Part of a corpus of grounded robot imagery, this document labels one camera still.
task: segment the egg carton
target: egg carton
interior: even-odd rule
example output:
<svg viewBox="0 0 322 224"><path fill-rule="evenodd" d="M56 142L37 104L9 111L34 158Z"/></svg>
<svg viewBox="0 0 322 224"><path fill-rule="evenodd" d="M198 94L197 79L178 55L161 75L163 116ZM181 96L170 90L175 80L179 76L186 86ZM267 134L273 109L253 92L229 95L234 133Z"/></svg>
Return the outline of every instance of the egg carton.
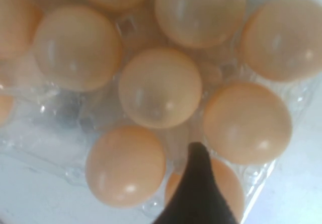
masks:
<svg viewBox="0 0 322 224"><path fill-rule="evenodd" d="M164 207L164 191L173 170L184 169L187 144L206 143L201 129L203 106L216 89L235 80L247 80L265 85L278 94L288 106L294 126L301 119L320 77L289 84L274 83L240 65L236 47L240 31L228 42L207 50L187 50L167 39L159 30L153 16L153 0L121 14L108 13L86 0L33 0L45 13L72 4L89 5L106 15L118 30L125 47L124 66L137 52L154 46L171 46L198 62L204 92L200 108L190 120L171 129L154 130L164 143L167 161L166 176L157 193L146 203L134 208L156 218ZM248 0L245 21L267 0ZM10 76L10 62L2 72ZM50 82L36 87L10 86L3 91L16 96L15 108L8 123L0 129L0 153L17 158L36 169L64 178L74 186L86 187L85 161L89 150L105 131L123 124L133 124L124 114L119 99L119 75L107 86L90 93L63 90ZM220 158L214 151L214 157ZM246 209L243 222L272 173L276 161L262 166L240 166L222 159L235 171L245 191Z"/></svg>

